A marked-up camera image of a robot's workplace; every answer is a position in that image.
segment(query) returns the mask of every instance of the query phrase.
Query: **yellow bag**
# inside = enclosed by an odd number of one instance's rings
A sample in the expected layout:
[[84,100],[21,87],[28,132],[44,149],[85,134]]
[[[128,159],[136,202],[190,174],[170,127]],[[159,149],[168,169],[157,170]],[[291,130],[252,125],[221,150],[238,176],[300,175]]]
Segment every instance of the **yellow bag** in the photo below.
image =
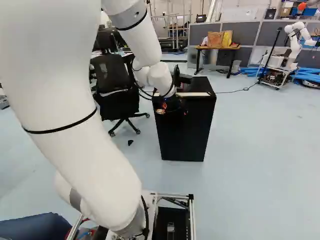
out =
[[222,47],[228,48],[232,43],[232,30],[224,31],[223,40],[222,40]]

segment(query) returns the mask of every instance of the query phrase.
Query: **chair base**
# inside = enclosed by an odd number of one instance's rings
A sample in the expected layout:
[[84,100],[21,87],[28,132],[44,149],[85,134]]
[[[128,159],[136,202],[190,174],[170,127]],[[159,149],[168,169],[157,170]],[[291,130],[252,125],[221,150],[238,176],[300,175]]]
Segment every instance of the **chair base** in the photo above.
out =
[[[134,115],[130,116],[130,118],[137,118],[137,117],[142,117],[142,116],[145,116],[147,119],[150,118],[150,114],[147,113],[147,112],[144,112],[144,113],[135,113]],[[122,118],[120,119],[115,125],[113,128],[111,128],[108,133],[110,135],[110,137],[114,137],[116,134],[115,134],[115,130],[124,122],[126,121],[130,127],[132,127],[132,129],[135,131],[136,134],[140,134],[141,131],[140,129],[136,128],[135,125],[130,121],[129,117],[126,117],[126,118]]]

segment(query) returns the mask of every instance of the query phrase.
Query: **black pedestal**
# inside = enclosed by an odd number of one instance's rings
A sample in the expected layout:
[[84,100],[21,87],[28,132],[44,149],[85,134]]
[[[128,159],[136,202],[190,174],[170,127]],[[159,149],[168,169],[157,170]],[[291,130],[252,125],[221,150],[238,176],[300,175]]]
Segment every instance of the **black pedestal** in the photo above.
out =
[[[183,92],[209,94],[183,97],[187,115],[180,112],[160,115],[154,111],[161,157],[171,161],[203,162],[217,96],[205,76],[193,77]],[[153,98],[153,108],[159,98]]]

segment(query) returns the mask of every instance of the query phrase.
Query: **desk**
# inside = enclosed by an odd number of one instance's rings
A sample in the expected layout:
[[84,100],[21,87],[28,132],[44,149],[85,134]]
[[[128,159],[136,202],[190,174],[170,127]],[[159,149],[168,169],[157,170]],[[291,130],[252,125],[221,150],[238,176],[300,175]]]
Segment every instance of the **desk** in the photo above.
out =
[[[240,45],[240,44],[235,44],[235,45],[231,45],[231,46],[229,46],[229,47],[221,47],[221,48],[210,47],[210,46],[196,46],[196,47],[195,47],[195,49],[197,49],[197,55],[196,55],[196,71],[194,72],[194,75],[197,75],[197,74],[203,69],[203,68],[199,68],[200,52],[201,52],[202,50],[209,50],[209,49],[239,50],[240,48],[241,48],[241,45]],[[231,68],[232,68],[232,65],[234,64],[235,55],[236,55],[236,51],[232,51],[230,67],[229,67],[228,74],[226,75],[226,78],[227,78],[227,79],[230,78]]]

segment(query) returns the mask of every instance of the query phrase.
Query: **black ring band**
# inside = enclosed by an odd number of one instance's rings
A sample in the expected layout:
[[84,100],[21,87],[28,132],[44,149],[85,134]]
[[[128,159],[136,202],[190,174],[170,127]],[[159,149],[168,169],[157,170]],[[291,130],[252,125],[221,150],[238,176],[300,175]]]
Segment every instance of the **black ring band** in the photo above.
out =
[[125,27],[125,28],[117,28],[116,27],[116,29],[119,31],[126,31],[129,29],[133,29],[135,26],[139,25],[146,18],[147,13],[148,13],[148,11],[147,11],[147,9],[145,9],[145,13],[144,13],[143,17],[139,21],[137,21],[135,24],[128,26],[128,27]]
[[44,131],[32,131],[32,130],[25,129],[24,127],[22,127],[22,128],[23,128],[23,130],[25,130],[29,134],[52,134],[52,133],[56,133],[56,132],[61,132],[63,130],[73,128],[74,126],[77,126],[77,125],[82,124],[83,122],[87,121],[89,118],[91,118],[93,115],[95,115],[97,110],[98,109],[95,108],[94,111],[92,113],[90,113],[88,116],[86,116],[85,118],[83,118],[83,119],[81,119],[79,121],[76,121],[74,123],[71,123],[69,125],[58,127],[58,128],[55,128],[55,129],[44,130]]

